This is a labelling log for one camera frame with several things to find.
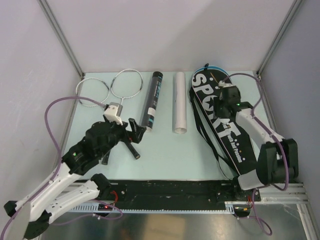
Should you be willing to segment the blue racket bag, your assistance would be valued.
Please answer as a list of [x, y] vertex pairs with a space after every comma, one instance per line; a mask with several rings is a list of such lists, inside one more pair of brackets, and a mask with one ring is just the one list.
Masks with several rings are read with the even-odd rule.
[[208, 66], [203, 66], [201, 68], [198, 68], [194, 73], [198, 73], [198, 72], [201, 72], [204, 70], [217, 70], [217, 71], [220, 71], [220, 72], [227, 74], [227, 72], [224, 69], [222, 69], [221, 67], [213, 66], [213, 65], [208, 65]]

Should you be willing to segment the black racket bag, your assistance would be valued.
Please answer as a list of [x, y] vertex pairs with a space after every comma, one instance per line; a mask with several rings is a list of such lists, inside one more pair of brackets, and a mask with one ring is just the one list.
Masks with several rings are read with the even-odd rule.
[[237, 175], [244, 175], [257, 167], [251, 138], [234, 119], [221, 119], [214, 113], [214, 101], [221, 93], [218, 83], [228, 76], [213, 69], [194, 73], [189, 100], [197, 131], [211, 148], [213, 158], [224, 161]]

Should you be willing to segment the white racket black grip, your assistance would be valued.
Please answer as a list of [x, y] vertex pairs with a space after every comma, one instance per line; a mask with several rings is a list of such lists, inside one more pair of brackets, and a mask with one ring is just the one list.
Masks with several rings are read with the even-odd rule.
[[118, 72], [111, 81], [110, 91], [115, 98], [119, 99], [122, 106], [124, 101], [137, 96], [144, 85], [142, 74], [132, 68], [127, 68]]

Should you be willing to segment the black shuttlecock tube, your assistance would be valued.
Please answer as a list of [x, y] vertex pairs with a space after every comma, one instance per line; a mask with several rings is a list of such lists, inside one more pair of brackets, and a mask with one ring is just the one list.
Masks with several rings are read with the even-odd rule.
[[160, 90], [162, 87], [163, 73], [160, 71], [155, 71], [152, 73], [146, 98], [144, 101], [142, 115], [141, 115], [141, 126], [146, 128], [147, 132], [153, 129], [155, 122], [156, 109], [160, 97]]

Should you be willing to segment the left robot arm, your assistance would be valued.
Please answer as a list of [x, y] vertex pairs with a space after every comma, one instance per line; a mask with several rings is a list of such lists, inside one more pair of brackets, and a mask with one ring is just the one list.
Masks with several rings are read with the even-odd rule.
[[75, 190], [66, 194], [62, 192], [98, 165], [100, 159], [119, 142], [128, 146], [132, 143], [138, 144], [145, 132], [146, 128], [138, 125], [133, 118], [123, 124], [108, 120], [94, 123], [36, 190], [22, 200], [10, 200], [4, 205], [12, 221], [15, 221], [25, 204], [30, 205], [27, 222], [23, 223], [22, 231], [16, 239], [34, 239], [46, 231], [57, 218], [77, 205], [86, 201], [107, 199], [112, 185], [102, 173], [94, 174]]

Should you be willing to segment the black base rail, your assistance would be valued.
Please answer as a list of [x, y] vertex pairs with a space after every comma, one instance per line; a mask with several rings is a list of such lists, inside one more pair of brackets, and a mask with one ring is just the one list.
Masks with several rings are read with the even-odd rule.
[[232, 180], [111, 180], [110, 188], [98, 199], [121, 207], [207, 209], [225, 202], [259, 202], [261, 197]]

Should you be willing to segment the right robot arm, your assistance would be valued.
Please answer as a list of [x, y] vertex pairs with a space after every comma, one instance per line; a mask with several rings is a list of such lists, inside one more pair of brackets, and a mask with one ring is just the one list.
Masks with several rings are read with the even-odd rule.
[[214, 114], [219, 119], [233, 120], [260, 147], [255, 169], [238, 176], [238, 183], [231, 187], [232, 197], [238, 201], [249, 195], [249, 190], [272, 185], [286, 191], [290, 178], [298, 173], [298, 144], [266, 126], [255, 114], [255, 105], [241, 101], [237, 86], [221, 86], [214, 102]]

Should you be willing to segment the white shuttlecock tube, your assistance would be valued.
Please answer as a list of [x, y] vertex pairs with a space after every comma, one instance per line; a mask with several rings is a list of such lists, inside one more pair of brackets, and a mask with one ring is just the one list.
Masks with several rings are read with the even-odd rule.
[[176, 134], [187, 132], [186, 76], [177, 72], [173, 78], [173, 130]]

